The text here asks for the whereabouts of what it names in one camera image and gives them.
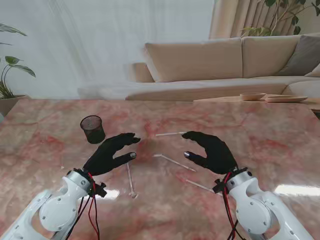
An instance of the wooden bowl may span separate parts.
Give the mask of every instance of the wooden bowl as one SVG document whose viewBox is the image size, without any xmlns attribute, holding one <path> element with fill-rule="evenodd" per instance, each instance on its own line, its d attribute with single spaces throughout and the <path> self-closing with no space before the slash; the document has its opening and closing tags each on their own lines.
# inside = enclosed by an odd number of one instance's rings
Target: wooden bowl
<svg viewBox="0 0 320 240">
<path fill-rule="evenodd" d="M 263 98 L 266 94 L 263 92 L 248 92 L 248 93 L 241 93 L 240 97 L 243 101 L 258 101 L 259 99 Z"/>
</svg>

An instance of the plant pot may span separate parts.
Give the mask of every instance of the plant pot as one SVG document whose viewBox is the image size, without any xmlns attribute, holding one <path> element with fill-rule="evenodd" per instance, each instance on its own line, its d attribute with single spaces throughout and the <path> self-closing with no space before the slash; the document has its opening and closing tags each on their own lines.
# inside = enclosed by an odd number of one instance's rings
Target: plant pot
<svg viewBox="0 0 320 240">
<path fill-rule="evenodd" d="M 30 99 L 30 97 L 17 95 L 15 98 L 0 99 L 0 114 L 5 117 L 20 99 Z"/>
</svg>

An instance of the sheer curtain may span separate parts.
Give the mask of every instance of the sheer curtain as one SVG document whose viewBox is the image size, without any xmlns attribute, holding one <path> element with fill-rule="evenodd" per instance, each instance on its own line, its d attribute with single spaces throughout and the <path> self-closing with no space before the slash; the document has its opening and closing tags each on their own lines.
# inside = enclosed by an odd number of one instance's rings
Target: sheer curtain
<svg viewBox="0 0 320 240">
<path fill-rule="evenodd" d="M 0 32 L 1 56 L 34 70 L 8 74 L 16 94 L 79 98 L 85 86 L 123 86 L 127 66 L 143 62 L 146 42 L 208 39 L 213 0 L 15 0 L 2 1 L 0 22 L 27 36 Z"/>
</svg>

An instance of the beige curtain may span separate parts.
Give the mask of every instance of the beige curtain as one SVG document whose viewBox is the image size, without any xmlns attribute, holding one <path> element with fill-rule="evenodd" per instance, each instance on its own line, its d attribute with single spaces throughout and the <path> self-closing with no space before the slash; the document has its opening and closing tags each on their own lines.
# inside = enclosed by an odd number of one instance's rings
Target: beige curtain
<svg viewBox="0 0 320 240">
<path fill-rule="evenodd" d="M 240 37 L 245 27 L 273 28 L 275 7 L 275 4 L 266 6 L 264 0 L 215 0 L 209 39 Z M 291 17 L 281 21 L 275 31 L 280 35 L 292 35 Z"/>
</svg>

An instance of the gray cushion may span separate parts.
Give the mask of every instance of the gray cushion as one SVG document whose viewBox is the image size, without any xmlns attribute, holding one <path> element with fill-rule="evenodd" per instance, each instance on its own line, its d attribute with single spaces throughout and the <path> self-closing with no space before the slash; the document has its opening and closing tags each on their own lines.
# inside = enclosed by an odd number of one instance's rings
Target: gray cushion
<svg viewBox="0 0 320 240">
<path fill-rule="evenodd" d="M 304 76 L 320 63 L 320 37 L 301 36 L 295 51 L 278 76 Z"/>
</svg>

